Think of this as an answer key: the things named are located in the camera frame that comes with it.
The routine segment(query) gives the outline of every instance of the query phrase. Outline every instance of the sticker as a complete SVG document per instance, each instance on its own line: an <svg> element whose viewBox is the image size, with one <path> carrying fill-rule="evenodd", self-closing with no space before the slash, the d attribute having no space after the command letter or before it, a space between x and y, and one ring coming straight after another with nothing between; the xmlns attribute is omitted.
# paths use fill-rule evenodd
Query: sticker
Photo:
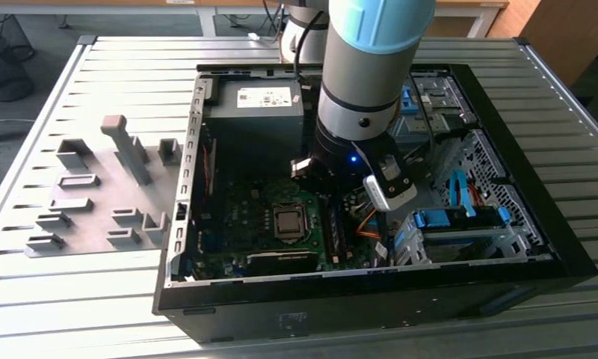
<svg viewBox="0 0 598 359"><path fill-rule="evenodd" d="M303 332L307 330L307 312L279 314L277 323L282 330Z"/></svg>
<svg viewBox="0 0 598 359"><path fill-rule="evenodd" d="M241 88L237 92L237 108L290 106L290 88Z"/></svg>
<svg viewBox="0 0 598 359"><path fill-rule="evenodd" d="M387 250L381 244L381 242L377 242L377 245L374 246L374 250L377 251L378 255L385 259L387 257Z"/></svg>

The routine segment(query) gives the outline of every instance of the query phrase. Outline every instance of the wire mesh trash bin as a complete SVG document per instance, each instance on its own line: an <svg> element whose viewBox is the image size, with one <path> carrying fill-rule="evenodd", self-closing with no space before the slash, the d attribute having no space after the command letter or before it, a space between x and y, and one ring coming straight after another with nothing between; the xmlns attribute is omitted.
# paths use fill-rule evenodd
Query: wire mesh trash bin
<svg viewBox="0 0 598 359"><path fill-rule="evenodd" d="M35 55L35 50L30 46L29 38L21 29L19 22L15 16L10 14L0 14L0 45L2 39L10 47L10 52L3 55L11 55L17 62L29 60Z"/></svg>
<svg viewBox="0 0 598 359"><path fill-rule="evenodd" d="M33 81L14 59L11 47L0 37L0 102L17 101L33 93Z"/></svg>

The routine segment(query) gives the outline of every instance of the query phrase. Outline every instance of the green motherboard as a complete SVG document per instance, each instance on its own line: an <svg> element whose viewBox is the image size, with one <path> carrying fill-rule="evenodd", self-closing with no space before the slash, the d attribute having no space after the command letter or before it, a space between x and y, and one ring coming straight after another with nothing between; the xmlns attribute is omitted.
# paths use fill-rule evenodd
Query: green motherboard
<svg viewBox="0 0 598 359"><path fill-rule="evenodd" d="M339 251L335 245L343 244L333 241L325 200L289 179L229 182L219 196L223 220L199 238L201 254L194 261L199 279L251 276L253 254L310 254L318 257L313 271L369 266L373 239L346 236L346 250ZM351 197L338 203L343 213L355 204Z"/></svg>

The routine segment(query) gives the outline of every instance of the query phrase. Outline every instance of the workbench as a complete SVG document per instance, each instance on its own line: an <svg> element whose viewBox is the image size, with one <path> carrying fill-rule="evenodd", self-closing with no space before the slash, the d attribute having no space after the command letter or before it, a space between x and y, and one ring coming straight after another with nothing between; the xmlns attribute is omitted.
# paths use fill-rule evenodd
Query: workbench
<svg viewBox="0 0 598 359"><path fill-rule="evenodd" d="M30 229L3 229L30 224L47 204L49 185L63 171L49 144L98 131L103 114L125 114L129 134L146 145L183 138L195 65L273 63L278 56L275 48L238 37L82 37L0 187L0 356L598 355L598 277L486 319L199 347L151 315L158 250L37 259L22 254ZM531 47L511 40L426 39L415 61L471 66L598 266L598 125ZM261 354L273 350L283 353Z"/></svg>
<svg viewBox="0 0 598 359"><path fill-rule="evenodd" d="M267 1L274 12L277 1ZM435 17L449 23L431 26L445 36L485 37L507 0L437 0ZM261 0L0 0L0 13L38 14L195 14L203 36L217 36L214 16L262 15ZM465 28L463 19L470 20Z"/></svg>

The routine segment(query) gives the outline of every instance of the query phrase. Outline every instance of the slotted metal surface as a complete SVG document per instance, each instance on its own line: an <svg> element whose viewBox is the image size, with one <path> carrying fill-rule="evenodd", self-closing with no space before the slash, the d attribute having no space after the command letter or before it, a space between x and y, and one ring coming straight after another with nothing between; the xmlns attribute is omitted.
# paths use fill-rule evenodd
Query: slotted metal surface
<svg viewBox="0 0 598 359"><path fill-rule="evenodd" d="M487 319L201 348L150 314L157 251L23 256L30 230L2 228L30 224L41 211L13 206L47 201L49 189L34 185L62 170L51 152L61 139L97 130L110 113L125 114L145 145L182 139L195 65L277 60L275 49L243 38L101 37L77 47L0 188L0 355L598 358L598 277ZM511 40L423 40L417 61L471 65L598 265L598 129L533 50Z"/></svg>

